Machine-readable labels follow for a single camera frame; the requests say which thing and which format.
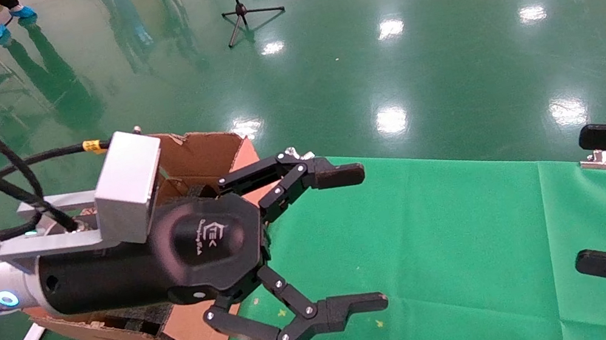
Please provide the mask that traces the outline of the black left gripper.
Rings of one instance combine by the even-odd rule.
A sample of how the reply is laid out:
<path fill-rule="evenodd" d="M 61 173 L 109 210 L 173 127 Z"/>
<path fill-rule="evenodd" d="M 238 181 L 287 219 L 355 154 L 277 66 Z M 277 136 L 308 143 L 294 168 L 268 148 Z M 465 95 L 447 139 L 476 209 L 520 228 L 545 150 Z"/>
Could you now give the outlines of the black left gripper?
<path fill-rule="evenodd" d="M 65 316 L 246 295 L 265 263 L 264 232 L 239 195 L 177 200 L 156 209 L 145 243 L 40 257 L 40 286 Z"/>

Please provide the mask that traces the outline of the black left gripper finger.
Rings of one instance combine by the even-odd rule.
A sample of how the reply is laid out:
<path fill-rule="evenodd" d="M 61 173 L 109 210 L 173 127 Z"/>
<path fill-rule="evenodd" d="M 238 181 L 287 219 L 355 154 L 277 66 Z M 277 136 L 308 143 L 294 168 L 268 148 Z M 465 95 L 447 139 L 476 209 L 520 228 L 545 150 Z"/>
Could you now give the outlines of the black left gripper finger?
<path fill-rule="evenodd" d="M 272 187 L 258 200 L 261 219 L 276 220 L 308 189 L 329 189 L 361 184 L 361 163 L 336 166 L 324 157 L 303 159 L 286 152 L 252 162 L 218 179 L 221 195 L 239 196 Z"/>
<path fill-rule="evenodd" d="M 256 279 L 272 296 L 294 313 L 285 327 L 243 318 L 230 312 L 237 302 L 233 296 L 220 295 L 204 313 L 204 320 L 218 333 L 239 340 L 311 340 L 316 335 L 343 332 L 353 315 L 385 310 L 387 296 L 380 292 L 327 297 L 311 302 L 284 277 L 265 265 Z"/>

